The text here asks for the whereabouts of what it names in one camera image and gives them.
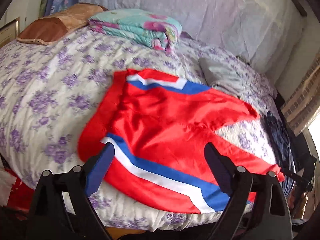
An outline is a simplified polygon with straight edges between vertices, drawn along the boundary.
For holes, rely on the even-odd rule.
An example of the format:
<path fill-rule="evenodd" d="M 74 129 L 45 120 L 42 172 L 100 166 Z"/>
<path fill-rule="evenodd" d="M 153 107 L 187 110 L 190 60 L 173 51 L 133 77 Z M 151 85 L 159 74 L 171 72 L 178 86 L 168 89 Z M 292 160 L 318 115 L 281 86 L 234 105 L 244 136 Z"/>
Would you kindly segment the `red blue white pants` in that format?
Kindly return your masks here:
<path fill-rule="evenodd" d="M 200 83 L 153 69 L 115 72 L 96 113 L 80 135 L 82 161 L 114 146 L 105 181 L 134 200 L 174 213 L 222 211 L 229 200 L 204 157 L 211 142 L 249 172 L 273 171 L 264 161 L 217 135 L 241 121 L 260 119 L 249 104 Z"/>

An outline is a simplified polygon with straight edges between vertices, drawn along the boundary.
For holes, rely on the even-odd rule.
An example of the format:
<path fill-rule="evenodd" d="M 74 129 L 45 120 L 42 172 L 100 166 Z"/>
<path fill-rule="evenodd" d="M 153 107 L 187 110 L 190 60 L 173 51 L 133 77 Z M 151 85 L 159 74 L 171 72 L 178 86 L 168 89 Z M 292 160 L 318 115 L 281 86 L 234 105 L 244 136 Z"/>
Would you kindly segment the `dark navy garment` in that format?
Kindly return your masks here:
<path fill-rule="evenodd" d="M 286 126 L 271 111 L 264 115 L 264 122 L 277 165 L 295 173 L 296 168 L 291 151 L 291 141 Z"/>

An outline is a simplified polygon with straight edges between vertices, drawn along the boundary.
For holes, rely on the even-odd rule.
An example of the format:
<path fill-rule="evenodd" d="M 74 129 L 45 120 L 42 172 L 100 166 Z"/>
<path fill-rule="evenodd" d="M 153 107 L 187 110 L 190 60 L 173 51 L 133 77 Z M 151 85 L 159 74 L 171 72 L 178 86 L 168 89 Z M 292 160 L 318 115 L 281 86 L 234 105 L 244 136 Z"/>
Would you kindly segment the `beige brick pattern curtain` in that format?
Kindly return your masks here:
<path fill-rule="evenodd" d="M 316 54 L 309 70 L 281 111 L 296 136 L 319 114 L 319 54 Z"/>

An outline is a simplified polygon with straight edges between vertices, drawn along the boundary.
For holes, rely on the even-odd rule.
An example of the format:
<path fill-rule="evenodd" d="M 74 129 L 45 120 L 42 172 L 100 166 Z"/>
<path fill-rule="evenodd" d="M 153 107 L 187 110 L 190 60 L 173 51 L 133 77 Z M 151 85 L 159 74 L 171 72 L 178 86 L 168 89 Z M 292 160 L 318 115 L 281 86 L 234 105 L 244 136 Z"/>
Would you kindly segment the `folded grey pants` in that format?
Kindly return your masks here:
<path fill-rule="evenodd" d="M 199 65 L 209 87 L 236 98 L 242 98 L 249 92 L 249 85 L 228 64 L 201 57 L 199 58 Z"/>

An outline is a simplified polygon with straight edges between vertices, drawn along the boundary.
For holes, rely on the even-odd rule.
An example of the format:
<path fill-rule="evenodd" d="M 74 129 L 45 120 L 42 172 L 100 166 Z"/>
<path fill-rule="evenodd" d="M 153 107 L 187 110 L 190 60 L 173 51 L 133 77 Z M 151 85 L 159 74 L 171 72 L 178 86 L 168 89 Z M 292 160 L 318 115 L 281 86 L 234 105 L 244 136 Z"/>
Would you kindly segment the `white lace headboard cover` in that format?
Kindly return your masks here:
<path fill-rule="evenodd" d="M 215 44 L 265 73 L 284 66 L 304 20 L 292 0 L 79 0 L 167 15 L 193 39 Z"/>

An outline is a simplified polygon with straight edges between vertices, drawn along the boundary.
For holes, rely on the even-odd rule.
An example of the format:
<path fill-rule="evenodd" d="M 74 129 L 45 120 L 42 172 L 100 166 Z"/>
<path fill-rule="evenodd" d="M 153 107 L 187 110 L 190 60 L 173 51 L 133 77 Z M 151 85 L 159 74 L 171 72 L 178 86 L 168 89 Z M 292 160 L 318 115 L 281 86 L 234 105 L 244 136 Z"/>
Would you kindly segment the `brown satin pillow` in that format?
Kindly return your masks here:
<path fill-rule="evenodd" d="M 88 24 L 88 19 L 107 8 L 88 3 L 77 3 L 68 9 L 39 18 L 22 31 L 17 41 L 27 44 L 51 45 L 71 32 Z"/>

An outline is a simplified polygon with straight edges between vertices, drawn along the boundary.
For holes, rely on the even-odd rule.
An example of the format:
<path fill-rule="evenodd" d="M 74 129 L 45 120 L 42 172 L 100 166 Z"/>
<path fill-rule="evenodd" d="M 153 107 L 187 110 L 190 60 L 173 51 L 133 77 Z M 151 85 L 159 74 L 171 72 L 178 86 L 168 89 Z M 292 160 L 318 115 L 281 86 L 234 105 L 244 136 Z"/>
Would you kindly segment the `folded floral turquoise blanket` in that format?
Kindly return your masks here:
<path fill-rule="evenodd" d="M 141 9 L 107 10 L 90 17 L 88 23 L 93 31 L 168 52 L 175 48 L 182 32 L 177 20 Z"/>

